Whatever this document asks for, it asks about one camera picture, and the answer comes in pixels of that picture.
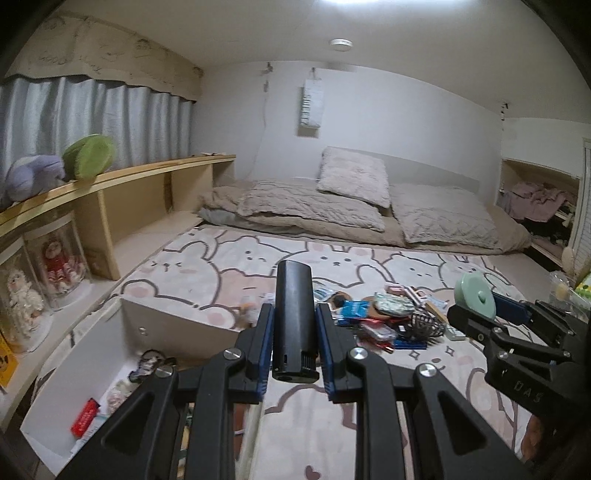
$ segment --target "clear display case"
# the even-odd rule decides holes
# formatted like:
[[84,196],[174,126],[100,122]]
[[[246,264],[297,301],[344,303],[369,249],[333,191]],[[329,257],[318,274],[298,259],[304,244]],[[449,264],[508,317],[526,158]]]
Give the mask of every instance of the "clear display case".
[[0,330],[15,353],[32,352],[51,328],[51,310],[19,238],[0,253]]
[[54,309],[87,295],[89,270],[72,213],[25,233],[24,240],[43,293]]

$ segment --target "beige curtain valance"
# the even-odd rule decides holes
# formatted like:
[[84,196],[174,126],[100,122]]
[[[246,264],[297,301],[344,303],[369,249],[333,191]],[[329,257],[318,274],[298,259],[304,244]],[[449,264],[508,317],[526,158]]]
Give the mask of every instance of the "beige curtain valance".
[[15,74],[34,79],[82,74],[197,100],[203,71],[135,32],[61,12],[31,36],[7,77]]

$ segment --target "pink cloth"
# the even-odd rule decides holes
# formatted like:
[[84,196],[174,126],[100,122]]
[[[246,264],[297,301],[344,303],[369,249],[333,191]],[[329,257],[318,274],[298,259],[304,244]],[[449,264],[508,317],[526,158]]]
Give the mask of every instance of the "pink cloth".
[[537,183],[520,182],[513,187],[509,198],[509,215],[515,220],[528,218],[534,222],[547,222],[567,200],[568,194]]

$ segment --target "headboard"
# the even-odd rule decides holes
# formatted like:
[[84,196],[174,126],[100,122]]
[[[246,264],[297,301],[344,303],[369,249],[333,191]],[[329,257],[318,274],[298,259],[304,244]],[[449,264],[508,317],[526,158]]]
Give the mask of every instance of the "headboard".
[[391,157],[381,153],[367,152],[364,150],[353,150],[343,148],[351,152],[362,153],[372,157],[381,158],[386,165],[386,172],[391,184],[393,183],[421,183],[434,186],[460,187],[478,195],[480,182],[459,173],[454,173],[439,167],[433,167],[405,158]]

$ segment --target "screw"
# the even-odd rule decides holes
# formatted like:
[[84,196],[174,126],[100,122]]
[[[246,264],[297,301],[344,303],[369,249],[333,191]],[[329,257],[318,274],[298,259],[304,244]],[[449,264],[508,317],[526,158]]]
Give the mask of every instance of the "screw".
[[418,366],[418,372],[427,378],[434,377],[437,374],[437,367],[433,364],[421,364]]
[[232,348],[226,348],[223,351],[223,357],[226,360],[238,360],[242,356],[242,351],[239,348],[233,346]]
[[156,369],[156,377],[158,377],[158,378],[170,377],[172,374],[173,374],[173,366],[172,365],[160,365]]
[[368,357],[368,351],[360,346],[356,346],[349,351],[349,355],[355,360],[363,360]]

